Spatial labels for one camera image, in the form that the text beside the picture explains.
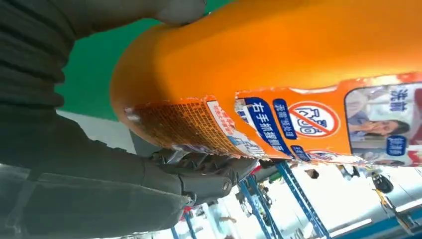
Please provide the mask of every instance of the dark gray sleeve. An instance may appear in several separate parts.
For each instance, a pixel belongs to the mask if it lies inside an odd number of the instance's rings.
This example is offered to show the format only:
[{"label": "dark gray sleeve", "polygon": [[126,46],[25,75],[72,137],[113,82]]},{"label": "dark gray sleeve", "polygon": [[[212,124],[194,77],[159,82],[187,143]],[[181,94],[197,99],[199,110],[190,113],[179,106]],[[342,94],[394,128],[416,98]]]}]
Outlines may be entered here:
[{"label": "dark gray sleeve", "polygon": [[[0,0],[0,169],[27,169],[32,177],[26,182],[36,184],[25,202],[13,198],[19,184],[1,180],[1,238],[10,230],[21,231],[15,226],[38,238],[160,230],[178,221],[188,201],[177,176],[145,158],[89,140],[77,123],[55,112],[63,99],[54,87],[64,81],[62,68],[75,40],[110,26],[106,20],[112,13],[99,15],[92,2],[100,0]],[[120,1],[101,2],[111,9]],[[14,180],[1,170],[0,175]],[[63,181],[48,181],[48,175]],[[103,183],[86,189],[81,182],[88,181]]]}]

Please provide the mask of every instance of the product label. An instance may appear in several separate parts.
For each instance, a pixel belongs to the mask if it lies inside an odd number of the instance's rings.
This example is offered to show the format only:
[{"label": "product label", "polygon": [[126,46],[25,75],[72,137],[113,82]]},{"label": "product label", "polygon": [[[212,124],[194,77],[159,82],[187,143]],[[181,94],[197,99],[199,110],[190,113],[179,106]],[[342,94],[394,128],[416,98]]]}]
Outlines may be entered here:
[{"label": "product label", "polygon": [[421,112],[420,73],[346,80],[324,89],[237,92],[234,109],[205,97],[127,111],[163,147],[412,167],[422,165]]},{"label": "product label", "polygon": [[409,73],[326,89],[238,92],[235,110],[296,160],[415,167],[422,164],[421,82],[420,73]]}]

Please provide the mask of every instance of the plastic bottle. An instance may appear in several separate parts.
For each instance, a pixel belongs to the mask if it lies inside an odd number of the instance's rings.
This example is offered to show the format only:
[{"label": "plastic bottle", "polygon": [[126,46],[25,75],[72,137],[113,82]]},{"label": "plastic bottle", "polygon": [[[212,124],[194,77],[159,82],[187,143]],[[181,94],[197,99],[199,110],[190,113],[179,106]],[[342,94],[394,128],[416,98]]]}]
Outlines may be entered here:
[{"label": "plastic bottle", "polygon": [[236,1],[140,35],[116,66],[112,106],[164,147],[418,166],[420,9],[417,0]]}]

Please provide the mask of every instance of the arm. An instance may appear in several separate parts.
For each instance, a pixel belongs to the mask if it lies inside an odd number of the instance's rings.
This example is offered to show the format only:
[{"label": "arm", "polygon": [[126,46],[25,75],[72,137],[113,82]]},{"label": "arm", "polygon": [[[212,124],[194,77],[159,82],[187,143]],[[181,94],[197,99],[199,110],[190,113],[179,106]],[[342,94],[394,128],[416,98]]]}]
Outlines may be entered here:
[{"label": "arm", "polygon": [[[89,140],[56,114],[63,99],[54,87],[75,40],[142,17],[183,24],[204,7],[202,0],[0,0],[0,175],[9,189],[0,199],[7,222],[0,237],[109,238],[178,221],[189,200],[180,178]],[[26,180],[9,177],[6,165],[28,171]]]}]

